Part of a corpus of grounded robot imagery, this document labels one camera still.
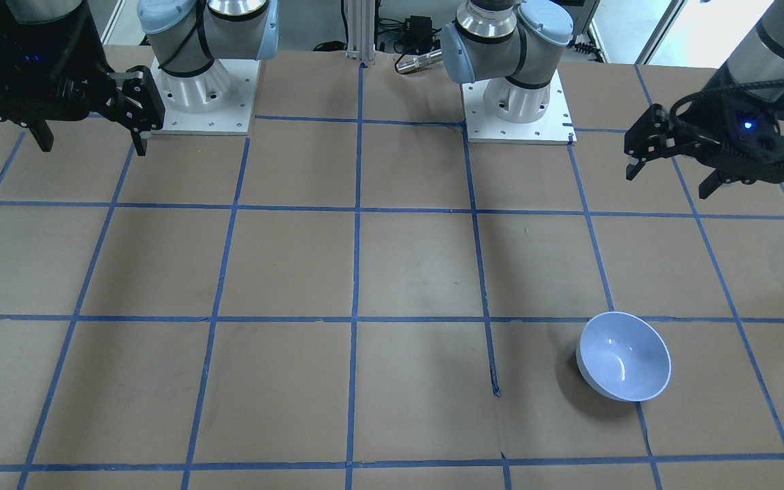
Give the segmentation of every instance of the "black cable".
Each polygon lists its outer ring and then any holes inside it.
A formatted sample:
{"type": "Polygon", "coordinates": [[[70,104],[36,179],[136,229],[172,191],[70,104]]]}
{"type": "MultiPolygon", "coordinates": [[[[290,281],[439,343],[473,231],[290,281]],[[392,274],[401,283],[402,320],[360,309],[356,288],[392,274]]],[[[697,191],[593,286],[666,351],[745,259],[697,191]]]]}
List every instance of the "black cable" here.
{"type": "Polygon", "coordinates": [[[340,0],[340,19],[343,20],[343,38],[349,46],[349,24],[346,23],[346,6],[344,0],[340,0]]]}
{"type": "MultiPolygon", "coordinates": [[[[196,9],[199,9],[199,8],[202,9],[202,11],[201,11],[202,15],[204,14],[204,6],[205,6],[205,4],[206,4],[205,1],[199,0],[199,3],[196,3],[196,6],[195,6],[196,9]]],[[[183,38],[183,41],[180,41],[180,44],[178,44],[177,48],[174,50],[174,53],[172,53],[171,56],[169,56],[168,59],[165,60],[164,63],[159,64],[159,69],[165,69],[166,66],[170,65],[171,62],[174,61],[174,59],[176,59],[178,55],[180,55],[180,52],[183,51],[183,48],[186,46],[186,43],[188,43],[189,40],[193,38],[193,36],[195,35],[195,32],[199,30],[199,17],[198,17],[198,15],[199,14],[197,12],[196,13],[196,18],[193,21],[193,27],[190,28],[189,32],[186,34],[186,37],[183,38]]]]}
{"type": "Polygon", "coordinates": [[[679,127],[683,130],[688,130],[691,133],[695,133],[695,127],[683,120],[679,120],[676,114],[682,105],[693,102],[694,100],[706,99],[706,97],[710,97],[716,93],[747,92],[749,90],[762,90],[768,88],[784,88],[784,78],[778,78],[778,80],[765,80],[762,82],[749,82],[746,84],[732,84],[731,86],[721,86],[691,93],[685,97],[682,97],[682,99],[677,100],[676,103],[673,103],[673,106],[670,108],[670,120],[673,125],[676,125],[676,127],[679,127]]]}

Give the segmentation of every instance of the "white mounting plate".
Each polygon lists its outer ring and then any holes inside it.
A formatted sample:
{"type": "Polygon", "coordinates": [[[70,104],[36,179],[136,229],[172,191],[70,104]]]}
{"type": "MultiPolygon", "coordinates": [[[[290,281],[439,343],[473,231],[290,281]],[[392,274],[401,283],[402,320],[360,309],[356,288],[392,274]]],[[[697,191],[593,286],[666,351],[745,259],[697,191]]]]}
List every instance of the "white mounting plate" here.
{"type": "Polygon", "coordinates": [[[475,143],[522,143],[526,145],[567,145],[576,142],[576,131],[561,86],[558,71],[550,82],[553,96],[544,117],[532,123],[517,124],[502,120],[486,111],[483,93],[488,80],[461,86],[468,140],[475,143]]]}
{"type": "MultiPolygon", "coordinates": [[[[245,135],[249,134],[252,120],[252,105],[256,99],[260,62],[254,59],[221,59],[223,66],[233,77],[233,92],[220,101],[211,112],[183,112],[172,108],[168,97],[161,93],[165,103],[165,122],[156,134],[203,134],[245,135]]],[[[159,77],[159,60],[153,59],[150,66],[153,78],[159,77]]]]}

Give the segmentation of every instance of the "blue bowl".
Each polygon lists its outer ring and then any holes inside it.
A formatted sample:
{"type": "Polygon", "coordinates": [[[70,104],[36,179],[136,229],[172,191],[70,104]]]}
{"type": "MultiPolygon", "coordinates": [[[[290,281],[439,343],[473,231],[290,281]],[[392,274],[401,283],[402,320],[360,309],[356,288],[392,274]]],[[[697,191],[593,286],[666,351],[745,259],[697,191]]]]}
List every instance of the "blue bowl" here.
{"type": "Polygon", "coordinates": [[[670,382],[671,362],[659,333],[637,316],[609,311],[586,323],[576,363],[585,381],[613,400],[642,402],[670,382]]]}

